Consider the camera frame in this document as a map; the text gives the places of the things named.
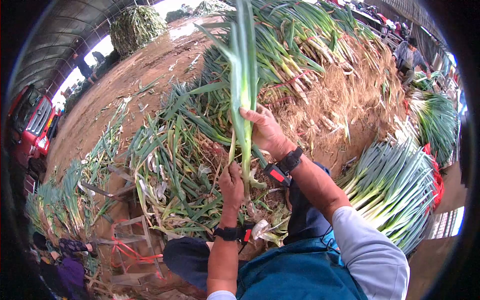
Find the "red truck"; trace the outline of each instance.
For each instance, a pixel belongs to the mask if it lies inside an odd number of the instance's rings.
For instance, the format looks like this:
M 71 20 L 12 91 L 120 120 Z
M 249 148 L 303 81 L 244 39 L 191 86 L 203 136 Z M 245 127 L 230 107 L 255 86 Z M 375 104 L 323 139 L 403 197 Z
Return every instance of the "red truck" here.
M 37 180 L 47 169 L 45 158 L 57 135 L 60 116 L 60 109 L 32 84 L 18 94 L 8 113 L 11 156 Z

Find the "truck headlight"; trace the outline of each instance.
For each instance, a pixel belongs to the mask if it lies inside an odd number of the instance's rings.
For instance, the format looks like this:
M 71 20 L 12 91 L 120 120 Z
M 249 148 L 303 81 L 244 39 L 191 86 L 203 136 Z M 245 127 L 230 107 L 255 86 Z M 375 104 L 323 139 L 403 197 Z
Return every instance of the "truck headlight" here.
M 45 149 L 45 144 L 47 144 L 47 136 L 44 136 L 43 139 L 38 141 L 38 147 Z

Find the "black wristband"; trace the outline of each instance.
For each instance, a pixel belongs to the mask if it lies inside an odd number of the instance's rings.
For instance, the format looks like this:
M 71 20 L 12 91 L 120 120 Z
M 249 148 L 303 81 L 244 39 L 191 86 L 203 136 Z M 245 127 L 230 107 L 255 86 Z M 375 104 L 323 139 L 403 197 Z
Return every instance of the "black wristband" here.
M 285 175 L 288 175 L 296 166 L 300 164 L 300 156 L 303 154 L 303 150 L 297 147 L 295 151 L 290 151 L 287 156 L 278 162 L 278 167 Z
M 223 229 L 217 228 L 215 229 L 213 235 L 219 236 L 226 241 L 237 240 L 239 229 L 240 228 L 237 227 L 225 227 Z

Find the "blue apron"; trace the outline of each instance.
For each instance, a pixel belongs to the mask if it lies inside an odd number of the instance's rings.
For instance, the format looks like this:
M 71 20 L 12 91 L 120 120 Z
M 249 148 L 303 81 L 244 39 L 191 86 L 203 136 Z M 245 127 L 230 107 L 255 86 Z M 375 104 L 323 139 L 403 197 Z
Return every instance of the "blue apron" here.
M 268 250 L 239 270 L 237 299 L 367 300 L 335 249 L 331 231 Z

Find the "dirt floor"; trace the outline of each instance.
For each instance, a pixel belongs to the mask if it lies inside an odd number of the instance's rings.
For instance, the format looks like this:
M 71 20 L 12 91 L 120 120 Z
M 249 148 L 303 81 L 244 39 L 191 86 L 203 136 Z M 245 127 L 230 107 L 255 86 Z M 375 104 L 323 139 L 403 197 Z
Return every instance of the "dirt floor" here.
M 156 80 L 158 84 L 153 87 L 154 93 L 140 94 L 133 97 L 129 103 L 130 114 L 123 123 L 121 137 L 125 140 L 133 137 L 143 123 L 143 114 L 154 115 L 159 109 L 160 97 L 170 87 L 170 80 L 187 81 L 199 75 L 203 65 L 202 56 L 200 56 L 194 70 L 189 72 L 185 72 L 185 70 L 197 55 L 201 54 L 204 48 L 211 44 L 211 41 L 198 31 L 188 35 L 193 28 L 193 22 L 201 24 L 203 22 L 218 22 L 219 19 L 219 17 L 207 17 L 174 21 L 169 24 L 172 27 L 170 34 L 159 37 L 145 48 L 122 60 L 100 78 L 94 86 L 84 93 L 72 112 L 66 117 L 56 139 L 53 141 L 47 157 L 46 179 L 54 175 L 54 170 L 57 170 L 56 177 L 57 182 L 59 182 L 72 159 L 82 159 L 91 151 L 115 112 L 113 102 L 117 101 L 119 97 L 127 97 L 137 92 L 140 83 L 142 86 L 146 86 L 160 77 Z M 332 176 L 336 177 L 341 173 L 345 161 L 360 157 L 364 147 L 371 144 L 375 139 L 379 128 L 384 129 L 383 125 L 369 118 L 357 120 L 349 126 L 350 141 L 344 139 L 339 143 L 333 143 L 329 139 L 318 140 L 313 149 L 308 148 L 308 154 L 315 161 L 330 168 Z M 124 179 L 112 174 L 106 190 L 114 192 L 122 188 L 124 184 Z M 276 192 L 276 194 L 270 194 L 269 197 L 283 198 L 284 195 Z M 129 208 L 127 204 L 117 203 L 109 209 L 108 215 L 115 222 L 118 222 L 130 217 L 140 216 L 141 211 L 138 207 Z M 135 234 L 142 234 L 142 231 L 138 230 L 137 226 L 133 226 Z M 97 238 L 111 239 L 112 225 L 101 218 L 95 223 L 95 232 Z M 153 243 L 156 253 L 160 253 L 158 240 L 154 238 Z M 140 245 L 139 249 L 142 255 L 149 255 L 145 252 L 145 245 Z M 242 252 L 244 256 L 241 259 L 251 259 L 262 251 L 264 251 L 263 242 L 249 244 Z M 110 276 L 118 272 L 120 259 L 117 253 L 111 253 L 111 247 L 101 245 L 99 246 L 99 252 L 102 261 L 101 278 L 103 282 L 108 282 Z M 122 259 L 126 264 L 132 263 L 124 256 Z M 154 269 L 148 265 L 132 265 L 129 270 L 130 273 L 150 271 L 154 271 Z M 180 292 L 192 295 L 197 299 L 206 297 L 203 292 L 185 284 L 178 276 L 173 274 L 170 274 L 167 280 L 153 278 L 149 285 L 136 288 L 136 292 L 145 296 L 148 291 L 149 299 L 156 299 L 154 295 L 173 288 L 177 288 Z M 116 287 L 115 290 L 118 292 L 125 291 L 119 287 Z
M 195 65 L 196 68 L 194 70 L 189 72 L 185 72 L 185 70 L 197 55 L 201 54 L 205 47 L 210 45 L 211 41 L 198 31 L 188 35 L 194 28 L 193 23 L 201 24 L 218 21 L 218 17 L 174 21 L 169 24 L 172 27 L 170 34 L 157 38 L 145 48 L 120 61 L 100 78 L 94 86 L 84 93 L 60 127 L 47 157 L 45 178 L 48 179 L 54 175 L 54 170 L 57 170 L 56 179 L 59 182 L 72 159 L 82 159 L 91 151 L 115 112 L 112 103 L 118 97 L 127 97 L 139 90 L 139 83 L 142 86 L 146 86 L 160 77 L 156 81 L 158 84 L 153 87 L 155 91 L 153 94 L 137 95 L 129 103 L 130 115 L 123 123 L 122 139 L 131 138 L 143 123 L 143 113 L 154 115 L 159 109 L 160 97 L 170 87 L 168 83 L 170 80 L 182 82 L 200 74 L 203 65 L 202 56 L 199 57 L 198 64 Z M 116 174 L 112 174 L 106 190 L 116 191 L 122 188 L 124 184 L 124 179 Z M 129 208 L 125 203 L 115 204 L 109 209 L 108 215 L 115 222 L 134 217 L 129 216 Z M 97 238 L 111 238 L 111 224 L 104 218 L 100 218 L 95 223 L 94 230 Z M 154 247 L 156 253 L 160 253 L 159 246 L 156 245 Z M 140 254 L 144 256 L 150 255 L 142 252 L 146 250 L 146 245 L 139 245 L 139 249 Z M 115 268 L 111 265 L 118 266 L 120 262 L 118 254 L 113 254 L 112 258 L 110 252 L 111 247 L 99 246 L 103 282 L 108 282 L 112 272 L 115 273 L 118 269 L 118 267 Z M 130 263 L 126 257 L 123 257 L 123 260 L 126 261 L 127 265 Z M 133 265 L 129 269 L 131 273 L 148 271 L 152 270 L 147 270 L 145 266 L 139 267 L 137 265 Z M 175 287 L 187 295 L 194 295 L 197 299 L 206 298 L 204 293 L 188 285 L 186 288 L 182 288 L 181 279 L 176 275 L 170 274 L 167 281 L 154 278 L 151 282 L 153 285 L 144 286 L 143 292 L 145 292 L 145 289 L 153 291 L 152 289 L 155 288 L 160 293 Z

